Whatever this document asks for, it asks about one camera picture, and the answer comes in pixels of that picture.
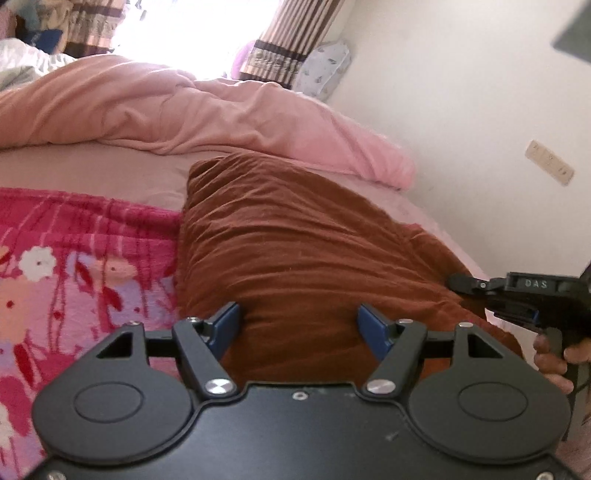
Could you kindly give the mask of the person right hand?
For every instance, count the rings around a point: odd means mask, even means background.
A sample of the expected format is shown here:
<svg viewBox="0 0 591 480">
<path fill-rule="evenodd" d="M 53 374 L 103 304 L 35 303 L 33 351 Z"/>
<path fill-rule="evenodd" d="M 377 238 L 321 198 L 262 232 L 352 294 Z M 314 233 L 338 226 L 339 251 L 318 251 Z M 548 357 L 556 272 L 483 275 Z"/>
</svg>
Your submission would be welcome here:
<svg viewBox="0 0 591 480">
<path fill-rule="evenodd" d="M 534 341 L 534 364 L 551 383 L 556 385 L 563 393 L 570 394 L 574 390 L 574 384 L 566 378 L 567 369 L 570 365 L 588 363 L 591 356 L 591 343 L 584 339 L 576 345 L 566 348 L 562 355 L 551 352 L 550 340 L 540 334 Z"/>
</svg>

